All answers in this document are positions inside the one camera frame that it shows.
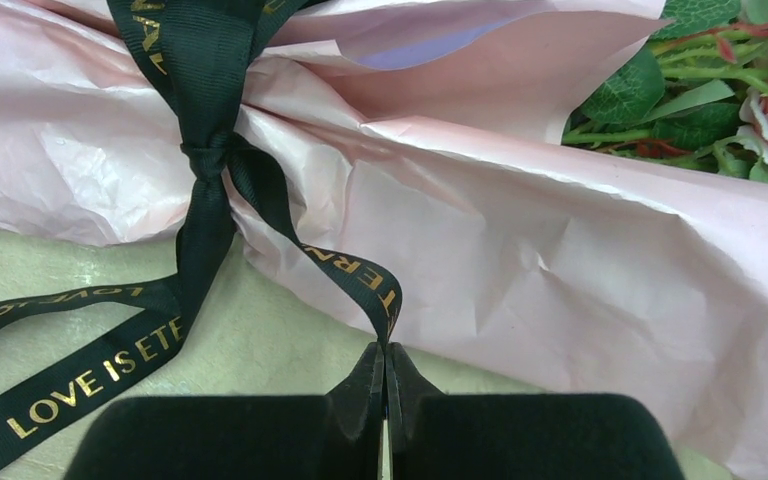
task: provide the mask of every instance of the beige tabletop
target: beige tabletop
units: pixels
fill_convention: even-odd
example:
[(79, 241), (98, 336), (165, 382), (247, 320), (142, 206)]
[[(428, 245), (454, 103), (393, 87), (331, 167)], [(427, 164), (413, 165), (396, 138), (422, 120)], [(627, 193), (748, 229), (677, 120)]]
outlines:
[[(239, 247), (232, 248), (181, 353), (126, 395), (324, 393), (349, 372), (372, 338), (271, 283), (246, 262)], [(0, 300), (149, 280), (173, 273), (174, 266), (171, 240), (102, 249), (0, 232)], [(131, 312), (136, 309), (102, 304), (6, 327), (0, 331), (0, 393)], [(538, 391), (422, 352), (411, 355), (420, 371), (446, 392)], [(95, 414), (89, 415), (36, 447), (2, 470), (0, 480), (60, 478), (93, 418)], [(681, 450), (679, 459), (688, 480), (731, 479), (693, 452)]]

